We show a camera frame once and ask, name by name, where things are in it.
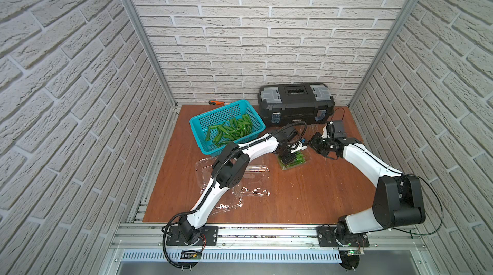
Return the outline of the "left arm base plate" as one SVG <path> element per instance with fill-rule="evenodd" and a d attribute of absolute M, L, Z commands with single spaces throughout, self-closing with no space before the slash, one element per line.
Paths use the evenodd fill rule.
<path fill-rule="evenodd" d="M 215 246 L 218 240 L 218 226 L 204 226 L 192 233 L 184 233 L 177 225 L 168 229 L 166 236 L 167 246 Z"/>

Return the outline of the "clear clamshell container with peppers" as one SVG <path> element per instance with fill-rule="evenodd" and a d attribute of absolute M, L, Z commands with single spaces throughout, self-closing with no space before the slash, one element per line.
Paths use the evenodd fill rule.
<path fill-rule="evenodd" d="M 216 158 L 205 158 L 195 163 L 195 176 L 196 183 L 200 190 L 200 194 L 206 193 L 209 189 L 209 181 L 213 172 L 213 163 Z M 210 201 L 213 199 L 216 204 L 211 211 L 211 215 L 216 216 L 218 214 L 231 212 L 232 210 L 239 209 L 243 206 L 243 199 L 238 194 L 237 190 L 233 188 L 223 188 L 225 192 L 219 197 L 220 188 L 213 190 L 207 199 Z"/>

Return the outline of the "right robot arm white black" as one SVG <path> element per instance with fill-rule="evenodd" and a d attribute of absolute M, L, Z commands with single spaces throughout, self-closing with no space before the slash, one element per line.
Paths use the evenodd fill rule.
<path fill-rule="evenodd" d="M 332 235 L 340 245 L 350 246 L 368 232 L 426 220 L 420 179 L 391 167 L 359 140 L 338 133 L 334 123 L 327 123 L 322 133 L 316 133 L 309 146 L 325 158 L 335 153 L 337 158 L 351 163 L 376 188 L 371 208 L 339 218 Z"/>

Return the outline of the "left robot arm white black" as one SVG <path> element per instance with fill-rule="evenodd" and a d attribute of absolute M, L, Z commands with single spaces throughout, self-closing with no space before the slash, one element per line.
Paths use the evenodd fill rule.
<path fill-rule="evenodd" d="M 197 203 L 189 212 L 180 215 L 178 228 L 191 245 L 201 237 L 201 230 L 224 193 L 234 188 L 242 179 L 251 161 L 265 154 L 277 153 L 291 163 L 295 153 L 303 147 L 293 141 L 298 134 L 295 126 L 286 126 L 245 144 L 227 144 L 212 166 L 211 178 Z"/>

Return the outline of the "clear pepper container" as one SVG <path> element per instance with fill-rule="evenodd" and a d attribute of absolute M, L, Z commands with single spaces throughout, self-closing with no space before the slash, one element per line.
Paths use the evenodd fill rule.
<path fill-rule="evenodd" d="M 238 194 L 247 197 L 269 197 L 272 187 L 270 176 L 266 165 L 248 166 L 238 185 Z"/>
<path fill-rule="evenodd" d="M 290 163 L 284 163 L 281 159 L 281 156 L 280 155 L 277 156 L 277 161 L 279 162 L 279 165 L 282 170 L 290 170 L 293 168 L 300 167 L 311 160 L 310 154 L 308 153 L 307 150 L 299 150 L 293 155 L 295 156 L 295 159 Z"/>

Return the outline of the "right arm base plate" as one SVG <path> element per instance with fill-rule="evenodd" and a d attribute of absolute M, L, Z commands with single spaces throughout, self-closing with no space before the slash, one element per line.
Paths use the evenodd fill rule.
<path fill-rule="evenodd" d="M 370 243 L 365 233 L 353 234 L 338 226 L 323 224 L 315 228 L 321 248 L 368 248 Z"/>

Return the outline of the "teal plastic basket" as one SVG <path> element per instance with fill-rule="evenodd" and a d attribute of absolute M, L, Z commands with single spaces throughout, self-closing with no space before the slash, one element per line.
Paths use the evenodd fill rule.
<path fill-rule="evenodd" d="M 202 113 L 189 122 L 197 145 L 207 156 L 217 156 L 229 142 L 252 141 L 266 129 L 257 111 L 246 100 Z"/>

